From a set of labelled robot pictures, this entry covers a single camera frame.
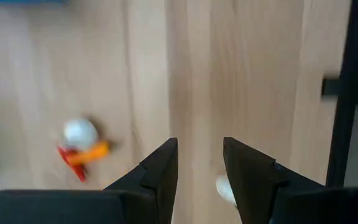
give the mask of toy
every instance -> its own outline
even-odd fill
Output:
[[[109,142],[99,138],[87,119],[74,119],[65,124],[63,145],[58,152],[77,177],[86,180],[85,164],[109,154]]]

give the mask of white ball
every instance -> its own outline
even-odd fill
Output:
[[[77,150],[86,151],[99,139],[98,132],[87,119],[73,119],[65,124],[65,145]]]

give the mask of wooden surface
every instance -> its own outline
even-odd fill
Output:
[[[175,223],[240,223],[216,193],[233,136],[323,183],[349,0],[0,5],[0,189],[101,189],[179,138]],[[113,153],[87,184],[55,150],[90,116]]]

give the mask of white object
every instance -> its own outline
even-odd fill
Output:
[[[237,206],[229,179],[226,176],[220,176],[216,179],[216,190],[224,200]]]
[[[64,143],[66,147],[86,151],[98,142],[96,128],[87,119],[73,119],[65,124]]]

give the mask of black metal frame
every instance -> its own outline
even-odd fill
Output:
[[[352,0],[351,4],[339,84],[326,179],[328,187],[343,187],[358,100],[358,0]]]

